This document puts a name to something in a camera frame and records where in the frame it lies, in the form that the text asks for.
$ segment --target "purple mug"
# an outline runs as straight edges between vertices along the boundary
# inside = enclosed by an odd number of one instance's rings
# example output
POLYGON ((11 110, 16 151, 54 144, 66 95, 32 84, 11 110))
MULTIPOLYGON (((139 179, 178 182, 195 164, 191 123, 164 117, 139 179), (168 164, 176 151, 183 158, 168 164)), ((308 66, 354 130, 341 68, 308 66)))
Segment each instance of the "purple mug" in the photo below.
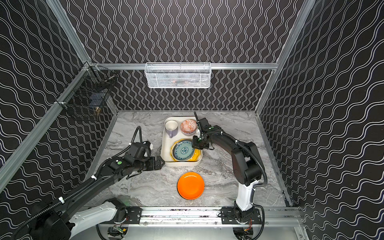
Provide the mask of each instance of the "purple mug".
POLYGON ((178 124, 174 120, 169 120, 166 122, 166 132, 170 138, 176 136, 178 130, 178 124))

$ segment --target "patterned bowl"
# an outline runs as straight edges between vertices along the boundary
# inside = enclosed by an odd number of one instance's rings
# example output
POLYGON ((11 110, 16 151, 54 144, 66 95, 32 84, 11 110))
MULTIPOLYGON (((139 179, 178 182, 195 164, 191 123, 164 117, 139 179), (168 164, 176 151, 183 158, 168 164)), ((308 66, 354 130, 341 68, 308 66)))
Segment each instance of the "patterned bowl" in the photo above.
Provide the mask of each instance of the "patterned bowl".
POLYGON ((170 154, 174 160, 186 162, 194 156, 195 150, 191 139, 181 139, 172 146, 170 154))
POLYGON ((180 125, 180 130, 187 136, 195 134, 197 130, 197 123, 193 119, 187 119, 180 125))

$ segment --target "countertop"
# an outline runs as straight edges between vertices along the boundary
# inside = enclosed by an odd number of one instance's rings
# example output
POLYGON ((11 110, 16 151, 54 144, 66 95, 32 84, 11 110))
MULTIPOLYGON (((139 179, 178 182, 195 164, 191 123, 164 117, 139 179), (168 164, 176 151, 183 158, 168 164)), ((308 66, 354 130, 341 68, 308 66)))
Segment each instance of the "countertop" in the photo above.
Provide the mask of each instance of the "countertop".
MULTIPOLYGON (((253 141, 259 150, 268 176, 268 185, 258 187, 254 202, 266 207, 285 207, 281 189, 256 123, 253 112, 197 112, 199 118, 207 118, 211 125, 219 125, 240 141, 253 141)), ((137 126, 142 128, 143 140, 149 140, 154 148, 152 156, 161 151, 164 121, 171 116, 193 116, 193 112, 119 112, 116 124, 108 139, 99 164, 127 147, 137 126)), ((204 150, 201 163, 195 167, 167 167, 121 181, 101 192, 86 206, 97 206, 117 197, 127 206, 233 206, 237 197, 238 182, 233 175, 231 156, 215 146, 204 150), (205 182, 203 194, 195 200, 183 199, 177 192, 177 181, 186 172, 199 173, 205 182)))

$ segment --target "black mounting plate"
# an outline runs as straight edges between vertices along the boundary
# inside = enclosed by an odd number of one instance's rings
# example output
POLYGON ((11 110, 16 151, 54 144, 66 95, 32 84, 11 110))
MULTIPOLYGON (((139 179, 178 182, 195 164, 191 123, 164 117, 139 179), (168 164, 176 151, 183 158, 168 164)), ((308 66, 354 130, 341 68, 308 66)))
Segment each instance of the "black mounting plate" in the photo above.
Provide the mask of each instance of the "black mounting plate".
MULTIPOLYGON (((220 212, 221 212, 221 223, 222 224, 239 224, 236 221, 233 207, 222 207, 220 212)), ((257 207, 253 207, 251 219, 252 219, 252 224, 261 224, 262 223, 260 211, 257 207)))
MULTIPOLYGON (((139 224, 141 219, 142 209, 140 207, 126 207, 128 220, 122 224, 139 224)), ((103 222, 101 224, 115 224, 113 220, 103 222)))

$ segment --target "black wire basket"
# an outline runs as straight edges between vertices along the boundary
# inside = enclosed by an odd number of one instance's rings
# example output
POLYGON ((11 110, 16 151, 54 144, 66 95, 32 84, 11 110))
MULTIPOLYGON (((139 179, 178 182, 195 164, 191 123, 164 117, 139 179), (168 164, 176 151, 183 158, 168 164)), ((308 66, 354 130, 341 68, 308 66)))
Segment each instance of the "black wire basket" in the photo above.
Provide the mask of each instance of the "black wire basket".
POLYGON ((104 67, 93 66, 63 103, 69 117, 77 121, 98 121, 118 75, 104 67))

